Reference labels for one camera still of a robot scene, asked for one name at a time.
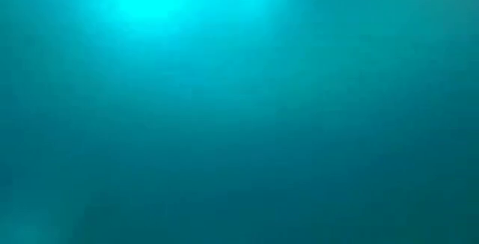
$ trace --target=blue-green water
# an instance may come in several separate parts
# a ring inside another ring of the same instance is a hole
[[[116,1],[0,0],[0,244],[479,243],[479,0]]]

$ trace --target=turquoise water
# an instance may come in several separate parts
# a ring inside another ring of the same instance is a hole
[[[124,1],[0,0],[0,243],[479,242],[479,0]]]

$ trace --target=water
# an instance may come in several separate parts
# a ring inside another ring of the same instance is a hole
[[[0,243],[479,241],[478,0],[207,1],[0,0]]]

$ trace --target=ocean water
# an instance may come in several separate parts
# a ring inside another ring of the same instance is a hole
[[[479,243],[479,0],[121,1],[0,0],[0,244]]]

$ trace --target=dark water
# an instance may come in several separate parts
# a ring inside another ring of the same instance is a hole
[[[479,243],[478,2],[0,0],[0,243]]]

